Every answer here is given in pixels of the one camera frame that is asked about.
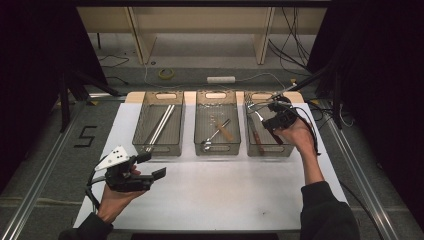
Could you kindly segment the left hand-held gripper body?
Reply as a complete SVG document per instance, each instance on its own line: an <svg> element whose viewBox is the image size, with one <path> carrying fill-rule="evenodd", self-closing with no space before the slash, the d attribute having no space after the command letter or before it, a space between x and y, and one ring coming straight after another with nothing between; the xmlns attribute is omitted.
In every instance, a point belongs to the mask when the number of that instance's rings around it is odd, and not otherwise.
<svg viewBox="0 0 424 240"><path fill-rule="evenodd" d="M94 170L106 170L104 180L113 191L148 191L154 183L152 175L136 175L132 173L132 167L137 164L137 156L130 156L123 146L118 145L100 160Z"/></svg>

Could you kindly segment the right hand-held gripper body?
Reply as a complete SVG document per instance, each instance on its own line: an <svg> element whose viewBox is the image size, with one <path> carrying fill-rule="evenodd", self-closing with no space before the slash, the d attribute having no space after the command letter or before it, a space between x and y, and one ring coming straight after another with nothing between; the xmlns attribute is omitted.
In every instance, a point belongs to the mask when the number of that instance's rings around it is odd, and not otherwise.
<svg viewBox="0 0 424 240"><path fill-rule="evenodd" d="M287 129L297 119L296 112L293 108L291 100L284 96L282 92L275 93L272 97L272 102L279 102L281 104L282 109L275 113L275 118L279 120L279 128Z"/></svg>

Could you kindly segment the grey transparent plastic bin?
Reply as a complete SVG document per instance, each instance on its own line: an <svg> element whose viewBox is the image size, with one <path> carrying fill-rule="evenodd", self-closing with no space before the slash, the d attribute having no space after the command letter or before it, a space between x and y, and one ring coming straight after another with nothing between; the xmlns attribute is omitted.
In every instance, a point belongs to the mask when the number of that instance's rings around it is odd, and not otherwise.
<svg viewBox="0 0 424 240"><path fill-rule="evenodd" d="M227 141L221 133L212 140L212 147L203 151L202 141L216 131L216 121L230 119L226 129L234 136ZM198 156L237 155L241 144L236 93L231 90L201 90L196 92L194 143Z"/></svg>
<svg viewBox="0 0 424 240"><path fill-rule="evenodd" d="M153 156L180 156L185 105L182 91L146 92L132 144Z"/></svg>
<svg viewBox="0 0 424 240"><path fill-rule="evenodd" d="M272 92L254 92L254 91L245 91L244 92L244 110L245 110L245 119L246 119L246 140L247 140L247 154L250 157L288 157L292 151L293 146L286 142L284 138L280 138L283 141L282 145L278 145L273 137L269 134L267 129L264 128L262 122L259 121L258 116L249 110L245 103L245 96L251 95L252 100L255 104L255 109L262 115L264 120L270 119L275 116L273 111L270 111L267 105L271 102ZM258 131L262 147L264 149L264 154L260 155L258 148L255 144L255 140L251 131L250 126L248 125L247 115L250 115L254 121L255 127Z"/></svg>

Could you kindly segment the wooden-handled metal knife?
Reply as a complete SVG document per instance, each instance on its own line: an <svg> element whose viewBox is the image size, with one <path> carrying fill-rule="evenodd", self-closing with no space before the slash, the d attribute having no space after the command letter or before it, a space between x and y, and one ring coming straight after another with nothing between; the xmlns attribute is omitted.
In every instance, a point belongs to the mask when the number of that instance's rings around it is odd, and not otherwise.
<svg viewBox="0 0 424 240"><path fill-rule="evenodd" d="M252 134L253 134L253 137L254 137L254 140L255 140L255 144L256 144L256 146L258 148L258 152L259 152L260 155L263 155L264 154L264 149L262 147L262 143L261 143L261 140L260 140L258 131L257 131L256 127L255 127L254 121L253 121L253 119L252 119L252 117L250 115L247 115L247 119L248 119L248 125L251 128L251 131L252 131Z"/></svg>

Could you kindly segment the wooden-handled metal fork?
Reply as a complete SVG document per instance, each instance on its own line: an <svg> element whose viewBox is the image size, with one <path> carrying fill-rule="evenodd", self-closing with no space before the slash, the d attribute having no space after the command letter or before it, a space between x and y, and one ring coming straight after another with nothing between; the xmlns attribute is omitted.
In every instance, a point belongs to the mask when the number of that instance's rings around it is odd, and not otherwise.
<svg viewBox="0 0 424 240"><path fill-rule="evenodd" d="M257 116L260 122L264 121L264 118L262 117L262 115L255 109L255 104L252 100L252 96L251 95L246 95L245 96L245 103L246 106L249 110L251 110L252 112L254 112ZM269 134L273 137L273 139L276 141L276 143L278 145L282 145L283 141L273 133L273 131L271 129L267 129L267 131L269 132Z"/></svg>

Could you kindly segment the small wooden-handled whisk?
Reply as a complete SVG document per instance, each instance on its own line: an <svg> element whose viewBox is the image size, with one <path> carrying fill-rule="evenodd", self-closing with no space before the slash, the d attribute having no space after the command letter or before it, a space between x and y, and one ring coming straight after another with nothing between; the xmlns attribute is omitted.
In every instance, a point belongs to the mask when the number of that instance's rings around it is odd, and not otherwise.
<svg viewBox="0 0 424 240"><path fill-rule="evenodd" d="M212 134L210 140L212 140L218 133L221 133L227 141L232 142L234 140L234 136L226 129L226 126L230 122L230 119L225 120L223 123L221 123L220 121L216 121L216 131Z"/></svg>

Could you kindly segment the person's right hand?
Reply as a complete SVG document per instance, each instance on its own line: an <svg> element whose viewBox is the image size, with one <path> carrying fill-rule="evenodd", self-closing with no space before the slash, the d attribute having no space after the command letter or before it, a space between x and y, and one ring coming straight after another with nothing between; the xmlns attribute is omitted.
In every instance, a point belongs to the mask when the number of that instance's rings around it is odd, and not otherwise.
<svg viewBox="0 0 424 240"><path fill-rule="evenodd" d="M314 138L302 120L297 119L293 125L286 129L277 128L274 133L294 145L301 155L317 156Z"/></svg>

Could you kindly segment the person's left hand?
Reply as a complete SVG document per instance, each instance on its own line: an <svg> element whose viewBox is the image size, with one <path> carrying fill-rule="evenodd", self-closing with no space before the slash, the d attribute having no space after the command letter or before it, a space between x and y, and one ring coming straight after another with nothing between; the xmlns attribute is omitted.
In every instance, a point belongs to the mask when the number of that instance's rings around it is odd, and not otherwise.
<svg viewBox="0 0 424 240"><path fill-rule="evenodd" d="M143 194L144 191L117 192L105 186L97 216L106 224L111 224L132 200Z"/></svg>

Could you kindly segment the black metal stand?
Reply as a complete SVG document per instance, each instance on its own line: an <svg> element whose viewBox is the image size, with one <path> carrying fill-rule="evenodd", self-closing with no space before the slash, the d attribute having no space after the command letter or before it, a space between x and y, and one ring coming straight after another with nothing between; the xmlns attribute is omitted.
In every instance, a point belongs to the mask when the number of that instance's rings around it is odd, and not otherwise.
<svg viewBox="0 0 424 240"><path fill-rule="evenodd" d="M88 85L93 85L94 87L111 96L121 96L121 93L119 93L117 90L109 87L106 83L102 83L100 80L97 80L86 73L78 70L65 71L58 80L62 114L61 132L66 130L71 120L68 93L71 93L77 101L87 101L90 98L88 91L84 87L85 83Z"/></svg>
<svg viewBox="0 0 424 240"><path fill-rule="evenodd" d="M337 67L334 64L327 64L322 69L296 84L294 87L292 87L292 90L300 90L315 81L319 81L319 84L315 90L315 94L318 97L332 98L332 119L336 126L341 129L341 80Z"/></svg>

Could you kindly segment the white power strip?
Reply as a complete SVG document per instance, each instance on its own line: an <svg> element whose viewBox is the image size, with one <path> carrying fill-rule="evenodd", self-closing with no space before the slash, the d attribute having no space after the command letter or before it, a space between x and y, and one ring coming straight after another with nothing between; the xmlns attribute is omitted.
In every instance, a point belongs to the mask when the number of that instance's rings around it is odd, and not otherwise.
<svg viewBox="0 0 424 240"><path fill-rule="evenodd" d="M234 76L215 76L207 77L206 81L208 84L233 84L236 82Z"/></svg>

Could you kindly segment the white table mat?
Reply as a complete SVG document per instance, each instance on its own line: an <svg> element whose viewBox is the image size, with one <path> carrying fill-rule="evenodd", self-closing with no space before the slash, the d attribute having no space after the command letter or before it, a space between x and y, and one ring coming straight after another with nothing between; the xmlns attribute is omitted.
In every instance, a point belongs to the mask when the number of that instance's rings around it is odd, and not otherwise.
<svg viewBox="0 0 424 240"><path fill-rule="evenodd" d="M195 106L185 107L182 154L138 166L167 174L133 200L114 222L123 232L290 231L300 228L304 185L298 151L288 157L198 156Z"/></svg>

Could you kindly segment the yellow tape roll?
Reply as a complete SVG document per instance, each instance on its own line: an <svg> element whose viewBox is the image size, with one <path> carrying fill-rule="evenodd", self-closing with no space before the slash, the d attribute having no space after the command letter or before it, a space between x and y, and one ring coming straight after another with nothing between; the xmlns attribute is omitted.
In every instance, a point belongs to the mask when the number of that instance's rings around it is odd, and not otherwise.
<svg viewBox="0 0 424 240"><path fill-rule="evenodd" d="M174 70L173 70L173 69L169 69L169 68L161 69L161 70L158 72L158 76L159 76L159 78L160 78L160 79L162 79L162 80L169 80L169 79L172 79L172 78L174 77L174 75L175 75Z"/></svg>

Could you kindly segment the black curtain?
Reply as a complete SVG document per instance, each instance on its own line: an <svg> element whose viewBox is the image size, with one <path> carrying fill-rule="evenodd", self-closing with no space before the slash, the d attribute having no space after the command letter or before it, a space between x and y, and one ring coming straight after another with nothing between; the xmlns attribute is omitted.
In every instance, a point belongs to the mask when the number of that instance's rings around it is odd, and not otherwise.
<svg viewBox="0 0 424 240"><path fill-rule="evenodd" d="M424 230L424 0L330 0L310 71L339 47L341 99Z"/></svg>
<svg viewBox="0 0 424 240"><path fill-rule="evenodd" d="M0 0L0 193L38 137L60 79L73 72L107 83L76 7Z"/></svg>

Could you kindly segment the beige wooden desk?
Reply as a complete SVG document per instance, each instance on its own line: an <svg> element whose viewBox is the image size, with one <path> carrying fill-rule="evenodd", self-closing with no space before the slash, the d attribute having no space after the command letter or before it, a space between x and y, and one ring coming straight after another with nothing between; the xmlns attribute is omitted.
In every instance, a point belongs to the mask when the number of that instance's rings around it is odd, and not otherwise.
<svg viewBox="0 0 424 240"><path fill-rule="evenodd" d="M326 10L311 7L79 7L89 33L130 33L140 63L151 56L159 33L249 34L256 61L265 62L269 36L287 34L286 19L301 35L316 34Z"/></svg>

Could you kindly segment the short aluminium rail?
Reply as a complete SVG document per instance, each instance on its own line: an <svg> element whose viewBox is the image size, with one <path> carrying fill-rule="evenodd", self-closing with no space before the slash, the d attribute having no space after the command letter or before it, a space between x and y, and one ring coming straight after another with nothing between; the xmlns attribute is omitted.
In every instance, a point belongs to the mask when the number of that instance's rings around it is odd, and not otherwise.
<svg viewBox="0 0 424 240"><path fill-rule="evenodd" d="M88 99L90 101L122 101L125 102L126 95L113 96L107 93L92 93L89 94Z"/></svg>

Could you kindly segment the long aluminium rail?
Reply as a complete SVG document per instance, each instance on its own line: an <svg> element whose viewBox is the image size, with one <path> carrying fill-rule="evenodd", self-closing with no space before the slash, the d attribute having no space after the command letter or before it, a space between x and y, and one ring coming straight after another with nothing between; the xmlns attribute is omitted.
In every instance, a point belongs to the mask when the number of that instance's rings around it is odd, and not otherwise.
<svg viewBox="0 0 424 240"><path fill-rule="evenodd" d="M323 117L325 125L331 131L331 136L337 144L338 149L343 155L343 160L351 174L351 180L357 187L359 193L355 194L353 189L349 187L345 181L340 180L339 183L361 206L361 209L368 216L373 224L379 240L399 240L399 236L395 231L393 222L391 221L387 211L384 209L379 197L371 185L369 178L366 176L363 168L358 161L357 156L353 152L351 145L346 138L342 129L339 129L332 119L332 110L327 100L321 100L319 106L323 108Z"/></svg>
<svg viewBox="0 0 424 240"><path fill-rule="evenodd" d="M37 172L36 177L31 181L30 188L24 197L17 204L17 209L12 215L10 221L0 235L0 240L17 240L22 229L24 228L32 210L34 209L39 196L44 189L59 157L67 143L70 134L73 131L75 122L77 121L80 113L85 108L85 102L77 102L71 113L70 123L59 132L55 142L45 158L43 165Z"/></svg>

